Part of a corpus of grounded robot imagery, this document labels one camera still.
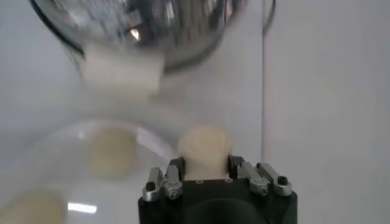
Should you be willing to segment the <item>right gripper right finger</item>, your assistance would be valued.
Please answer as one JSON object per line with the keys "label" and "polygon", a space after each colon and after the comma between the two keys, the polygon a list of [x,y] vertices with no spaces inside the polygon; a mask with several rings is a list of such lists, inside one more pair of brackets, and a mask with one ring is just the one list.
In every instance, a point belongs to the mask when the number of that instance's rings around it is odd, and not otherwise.
{"label": "right gripper right finger", "polygon": [[267,196],[270,191],[281,197],[292,194],[292,184],[288,178],[279,175],[268,163],[253,166],[241,156],[229,155],[227,168],[230,179],[246,179],[249,190],[262,197]]}

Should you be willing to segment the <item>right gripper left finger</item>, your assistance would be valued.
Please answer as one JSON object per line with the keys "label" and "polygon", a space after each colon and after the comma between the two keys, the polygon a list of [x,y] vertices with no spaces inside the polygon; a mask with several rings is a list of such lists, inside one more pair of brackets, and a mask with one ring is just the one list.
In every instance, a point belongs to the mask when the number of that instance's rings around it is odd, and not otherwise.
{"label": "right gripper left finger", "polygon": [[185,179],[185,160],[183,157],[170,160],[166,172],[159,167],[153,167],[142,190],[142,199],[146,202],[155,202],[162,196],[169,200],[176,200],[183,194]]}

